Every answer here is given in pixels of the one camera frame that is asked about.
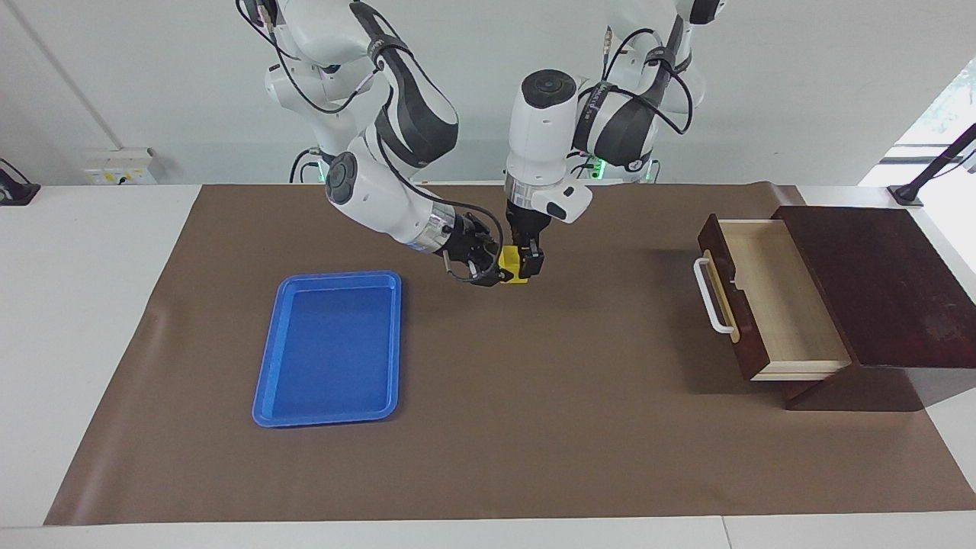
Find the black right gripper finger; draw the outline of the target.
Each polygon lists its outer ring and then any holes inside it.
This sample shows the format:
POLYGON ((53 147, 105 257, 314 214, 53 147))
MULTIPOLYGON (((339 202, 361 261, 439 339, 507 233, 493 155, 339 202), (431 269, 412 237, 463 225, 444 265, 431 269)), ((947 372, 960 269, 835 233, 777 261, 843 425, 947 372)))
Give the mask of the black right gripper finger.
POLYGON ((469 261, 468 270, 471 272, 471 279, 468 282, 475 286, 492 287, 496 284, 506 284, 513 279, 512 272, 500 268, 496 263, 479 265, 469 261))
POLYGON ((474 214, 467 214, 467 254, 468 256, 496 256, 499 244, 491 229, 474 214))

